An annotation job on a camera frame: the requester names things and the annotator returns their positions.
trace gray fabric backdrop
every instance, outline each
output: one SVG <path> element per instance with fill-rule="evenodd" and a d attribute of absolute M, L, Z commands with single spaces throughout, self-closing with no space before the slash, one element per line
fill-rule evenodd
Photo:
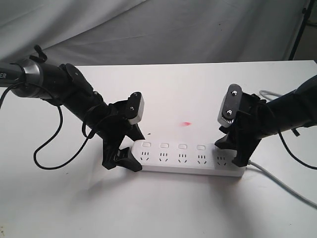
<path fill-rule="evenodd" d="M 26 56 L 40 44 L 51 63 L 75 65 L 286 60 L 308 4 L 308 0 L 19 1 L 0 3 L 6 9 L 0 15 L 0 59 Z"/>

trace black robotic arm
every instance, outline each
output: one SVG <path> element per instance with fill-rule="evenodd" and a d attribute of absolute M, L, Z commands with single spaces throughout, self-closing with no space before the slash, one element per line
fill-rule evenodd
<path fill-rule="evenodd" d="M 242 92 L 237 84 L 231 84 L 223 99 L 218 122 L 226 135 L 215 145 L 220 149 L 233 149 L 237 156 L 233 163 L 247 166 L 249 158 L 261 139 L 279 134 L 287 152 L 299 163 L 310 168 L 294 156 L 287 147 L 281 132 L 317 124 L 317 75 L 304 82 L 298 89 L 273 101 L 266 102 L 257 95 Z"/>
<path fill-rule="evenodd" d="M 144 139 L 138 127 L 144 108 L 142 94 L 135 92 L 125 101 L 107 105 L 75 66 L 47 64 L 41 48 L 35 46 L 35 50 L 38 57 L 31 56 L 14 64 L 0 63 L 0 87 L 19 97 L 45 100 L 57 106 L 60 113 L 60 106 L 64 105 L 83 122 L 82 131 L 87 140 L 95 133 L 103 139 L 105 168 L 122 166 L 135 172 L 141 170 L 130 149 L 120 150 L 119 146 L 126 135 L 133 141 Z M 86 125 L 92 129 L 88 135 Z"/>

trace outlet socket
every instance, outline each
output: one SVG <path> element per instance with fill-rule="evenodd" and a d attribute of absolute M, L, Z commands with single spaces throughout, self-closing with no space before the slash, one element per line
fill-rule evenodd
<path fill-rule="evenodd" d="M 138 140 L 132 154 L 143 171 L 241 177 L 245 168 L 231 163 L 233 150 L 220 150 L 214 144 Z"/>

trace power switch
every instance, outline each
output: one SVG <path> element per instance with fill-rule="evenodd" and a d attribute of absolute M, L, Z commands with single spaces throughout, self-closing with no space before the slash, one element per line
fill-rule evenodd
<path fill-rule="evenodd" d="M 168 144 L 167 144 L 167 143 L 162 143 L 162 144 L 160 145 L 160 148 L 168 148 Z"/>
<path fill-rule="evenodd" d="M 206 150 L 206 146 L 205 145 L 198 145 L 197 149 L 198 150 Z"/>
<path fill-rule="evenodd" d="M 185 145 L 185 144 L 179 144 L 179 145 L 178 145 L 178 148 L 179 148 L 179 149 L 186 150 L 186 149 L 187 149 L 187 145 Z"/>
<path fill-rule="evenodd" d="M 149 143 L 149 142 L 143 142 L 143 143 L 142 143 L 142 146 L 143 146 L 143 147 L 151 147 L 151 143 Z"/>

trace white table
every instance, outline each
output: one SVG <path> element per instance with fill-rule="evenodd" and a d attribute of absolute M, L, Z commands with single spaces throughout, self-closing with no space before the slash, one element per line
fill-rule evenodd
<path fill-rule="evenodd" d="M 148 139 L 202 143 L 223 136 L 216 118 L 229 84 L 248 93 L 287 93 L 317 74 L 313 61 L 79 68 L 107 103 L 143 93 L 140 128 Z M 64 162 L 84 141 L 80 120 L 63 111 L 61 134 L 39 153 L 46 166 Z M 180 127 L 183 121 L 192 125 Z M 11 93 L 6 98 L 0 111 L 0 237 L 317 236 L 317 211 L 253 169 L 241 179 L 107 171 L 101 166 L 102 141 L 95 136 L 65 168 L 40 170 L 33 151 L 58 122 L 57 109 L 46 102 Z M 287 143 L 294 154 L 317 166 L 317 129 L 299 131 L 298 138 L 284 133 Z M 278 136 L 264 139 L 252 160 L 317 202 L 317 172 L 295 162 Z"/>

